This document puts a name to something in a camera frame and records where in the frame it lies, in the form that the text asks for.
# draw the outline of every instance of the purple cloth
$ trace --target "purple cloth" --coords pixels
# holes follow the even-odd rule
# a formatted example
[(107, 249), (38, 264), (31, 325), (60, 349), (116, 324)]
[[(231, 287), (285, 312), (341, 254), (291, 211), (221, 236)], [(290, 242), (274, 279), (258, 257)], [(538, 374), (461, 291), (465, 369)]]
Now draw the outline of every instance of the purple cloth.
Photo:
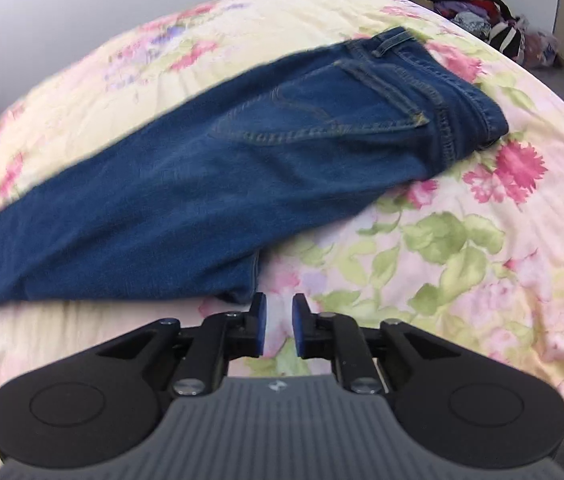
[(456, 13), (460, 12), (472, 12), (473, 14), (477, 14), (481, 18), (485, 20), (489, 19), (489, 13), (486, 9), (479, 7), (477, 5), (468, 4), (466, 2), (438, 2), (434, 5), (434, 9), (436, 12), (442, 14), (442, 10), (453, 10)]

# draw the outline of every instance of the bed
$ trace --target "bed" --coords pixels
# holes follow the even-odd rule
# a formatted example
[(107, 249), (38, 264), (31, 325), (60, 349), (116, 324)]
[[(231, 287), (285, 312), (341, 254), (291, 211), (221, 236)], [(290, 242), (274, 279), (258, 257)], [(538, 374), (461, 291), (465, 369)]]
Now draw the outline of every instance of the bed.
[[(291, 298), (363, 326), (406, 320), (551, 383), (564, 396), (564, 102), (534, 76), (407, 0), (217, 0), (108, 41), (0, 117), (0, 210), (220, 81), (287, 54), (403, 26), (502, 107), (510, 134), (348, 221), (267, 251), (265, 359), (248, 376), (316, 374), (295, 357)], [(161, 317), (235, 308), (53, 301), (0, 306), (0, 385)]]

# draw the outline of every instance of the pile of clothes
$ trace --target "pile of clothes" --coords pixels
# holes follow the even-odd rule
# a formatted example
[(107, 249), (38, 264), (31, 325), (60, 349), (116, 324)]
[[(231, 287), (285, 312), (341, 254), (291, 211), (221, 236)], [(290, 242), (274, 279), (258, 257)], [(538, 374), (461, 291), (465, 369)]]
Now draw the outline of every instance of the pile of clothes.
[(411, 0), (451, 20), (525, 68), (551, 66), (557, 40), (515, 17), (502, 0)]

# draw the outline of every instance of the denim fabric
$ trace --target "denim fabric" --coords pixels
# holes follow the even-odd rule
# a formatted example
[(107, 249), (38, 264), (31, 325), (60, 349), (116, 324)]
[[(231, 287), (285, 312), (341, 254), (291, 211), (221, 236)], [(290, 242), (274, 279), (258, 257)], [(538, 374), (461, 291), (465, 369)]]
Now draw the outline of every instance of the denim fabric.
[(244, 303), (261, 249), (357, 214), (507, 132), (402, 28), (195, 97), (0, 212), (0, 303)]

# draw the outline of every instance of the ribbed gray surface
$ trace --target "ribbed gray surface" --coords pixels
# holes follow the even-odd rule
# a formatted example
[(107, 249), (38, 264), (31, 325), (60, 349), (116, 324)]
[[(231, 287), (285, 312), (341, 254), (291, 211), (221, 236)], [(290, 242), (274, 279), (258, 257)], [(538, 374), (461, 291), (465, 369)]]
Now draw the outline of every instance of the ribbed gray surface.
[(172, 403), (157, 430), (115, 460), (59, 471), (8, 461), (0, 470), (0, 480), (364, 478), (564, 480), (564, 473), (550, 460), (503, 472), (454, 465), (412, 441), (383, 399), (348, 393), (333, 376), (227, 378), (211, 396)]

